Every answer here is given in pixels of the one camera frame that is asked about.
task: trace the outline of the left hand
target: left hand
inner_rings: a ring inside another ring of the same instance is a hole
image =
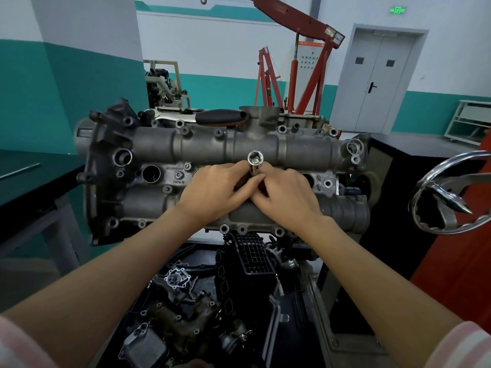
[[[199,169],[182,192],[176,207],[194,216],[201,227],[223,217],[246,201],[263,180],[265,175],[259,174],[234,191],[249,168],[247,160],[242,160],[237,164],[208,165]]]

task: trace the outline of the engine crane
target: engine crane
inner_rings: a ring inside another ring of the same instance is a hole
[[[318,21],[315,18],[310,17],[309,15],[285,4],[280,0],[250,0],[254,3],[254,6],[261,10],[264,14],[274,20],[276,23],[286,27],[289,30],[297,33],[295,39],[295,53],[293,56],[291,70],[290,70],[290,86],[288,88],[288,103],[286,110],[288,113],[294,112],[294,102],[295,102],[295,88],[297,83],[297,72],[298,72],[298,60],[297,60],[297,52],[298,52],[298,37],[304,36],[315,40],[324,41],[324,46],[321,51],[320,59],[317,61],[314,70],[310,76],[310,80],[305,88],[302,97],[300,98],[300,102],[298,103],[297,108],[295,109],[295,113],[298,115],[303,115],[305,113],[305,109],[314,93],[314,89],[316,89],[315,99],[314,99],[314,108],[312,110],[313,115],[318,115],[319,110],[321,108],[321,98],[322,98],[322,89],[324,86],[324,76],[326,75],[326,64],[328,62],[329,55],[333,49],[338,49],[341,43],[343,42],[345,36],[339,33],[337,30],[329,26],[328,24],[324,24]],[[274,71],[272,72],[272,67],[269,67],[269,63],[267,61],[268,69],[265,71],[264,67],[261,69],[262,58],[264,57],[265,52],[264,49],[261,49],[259,58],[260,58],[260,69],[259,76],[261,80],[261,86],[263,91],[263,103],[267,105],[268,102],[271,102],[268,99],[268,92],[271,91],[270,87],[270,79],[273,83],[273,88],[275,90],[275,94],[278,100],[279,91],[277,91],[278,85],[276,82],[276,77],[274,75]],[[278,101],[278,105],[282,108],[282,101]]]

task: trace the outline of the door handle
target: door handle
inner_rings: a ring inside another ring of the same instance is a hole
[[[377,87],[377,86],[375,86],[375,85],[373,84],[373,81],[372,81],[372,83],[370,84],[370,88],[368,89],[368,94],[370,94],[370,93],[372,92],[372,88],[376,88],[376,87]]]

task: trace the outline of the pink sleeve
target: pink sleeve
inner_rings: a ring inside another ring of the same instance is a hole
[[[0,315],[0,368],[57,368],[22,329]]]
[[[450,331],[425,368],[491,368],[491,336],[471,321]]]

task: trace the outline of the engine block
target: engine block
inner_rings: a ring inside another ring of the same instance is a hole
[[[75,145],[86,164],[77,179],[84,184],[93,245],[135,234],[179,202],[200,167],[238,162],[252,150],[273,166],[304,174],[322,213],[344,231],[362,233],[368,227],[366,196],[340,195],[338,179],[363,171],[367,138],[340,141],[337,129],[325,129],[325,118],[280,114],[278,107],[241,107],[245,121],[233,126],[199,124],[197,114],[206,112],[158,107],[137,115],[122,99],[79,122]],[[251,201],[206,228],[296,237]]]

